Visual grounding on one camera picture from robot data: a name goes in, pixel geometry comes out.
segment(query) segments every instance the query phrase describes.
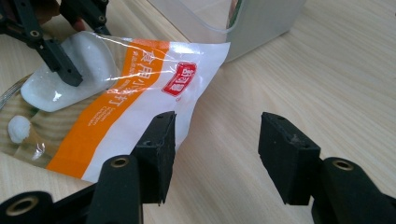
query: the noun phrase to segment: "red label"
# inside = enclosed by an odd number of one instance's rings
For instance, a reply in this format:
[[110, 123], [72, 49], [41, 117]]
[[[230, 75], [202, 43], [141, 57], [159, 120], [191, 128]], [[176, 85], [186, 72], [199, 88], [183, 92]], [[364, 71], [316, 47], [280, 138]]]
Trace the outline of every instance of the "red label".
[[163, 92], [173, 96], [180, 95], [194, 78], [197, 65], [195, 63], [178, 63], [175, 75], [163, 87]]

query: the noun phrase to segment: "plastic container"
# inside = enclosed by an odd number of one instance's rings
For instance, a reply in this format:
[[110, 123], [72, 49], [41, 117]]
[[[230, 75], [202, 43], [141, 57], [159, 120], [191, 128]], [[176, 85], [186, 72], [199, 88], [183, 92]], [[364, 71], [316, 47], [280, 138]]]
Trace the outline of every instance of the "plastic container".
[[148, 1], [190, 42], [231, 42], [228, 62], [287, 32], [306, 0]]

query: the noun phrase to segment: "black mechanical part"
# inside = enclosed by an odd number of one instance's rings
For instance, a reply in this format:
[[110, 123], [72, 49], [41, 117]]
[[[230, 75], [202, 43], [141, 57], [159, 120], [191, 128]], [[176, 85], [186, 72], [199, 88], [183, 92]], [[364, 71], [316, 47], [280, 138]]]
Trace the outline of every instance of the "black mechanical part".
[[96, 184], [57, 203], [40, 191], [8, 199], [0, 204], [0, 223], [143, 223], [142, 203], [164, 202], [169, 189], [175, 121], [173, 111], [156, 116], [131, 155], [110, 158]]
[[43, 31], [29, 0], [0, 0], [0, 35], [5, 34], [35, 49], [52, 72], [71, 86], [78, 86], [82, 77], [58, 41], [44, 40]]
[[322, 161], [319, 152], [288, 120], [262, 114], [259, 153], [284, 203], [307, 205], [313, 196], [316, 224], [396, 223], [396, 200], [380, 192], [359, 165]]
[[98, 34], [110, 35], [106, 28], [106, 7], [108, 0], [63, 0], [61, 14], [74, 24], [82, 18]]

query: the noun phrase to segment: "light wood tabletop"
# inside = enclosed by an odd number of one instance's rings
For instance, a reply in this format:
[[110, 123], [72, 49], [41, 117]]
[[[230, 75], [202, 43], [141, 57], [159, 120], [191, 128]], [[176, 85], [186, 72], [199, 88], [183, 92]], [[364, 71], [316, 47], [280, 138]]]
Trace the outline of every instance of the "light wood tabletop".
[[[310, 206], [282, 203], [258, 154], [263, 111], [289, 119], [322, 159], [354, 161], [396, 196], [396, 1], [307, 0], [291, 30], [224, 64], [195, 107], [166, 203], [145, 223], [313, 223]], [[187, 41], [146, 0], [110, 1], [113, 35]], [[74, 33], [57, 17], [44, 29]], [[0, 93], [42, 64], [0, 35]], [[0, 202], [29, 190], [54, 201], [90, 183], [0, 155]]]

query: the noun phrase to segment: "orange stripe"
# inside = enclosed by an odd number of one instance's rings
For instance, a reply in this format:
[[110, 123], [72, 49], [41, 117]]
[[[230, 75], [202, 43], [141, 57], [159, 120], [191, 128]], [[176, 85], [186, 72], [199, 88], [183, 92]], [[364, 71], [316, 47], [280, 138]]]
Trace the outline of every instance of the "orange stripe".
[[117, 84], [82, 111], [47, 169], [82, 178], [111, 125], [157, 81], [168, 50], [169, 42], [131, 42]]

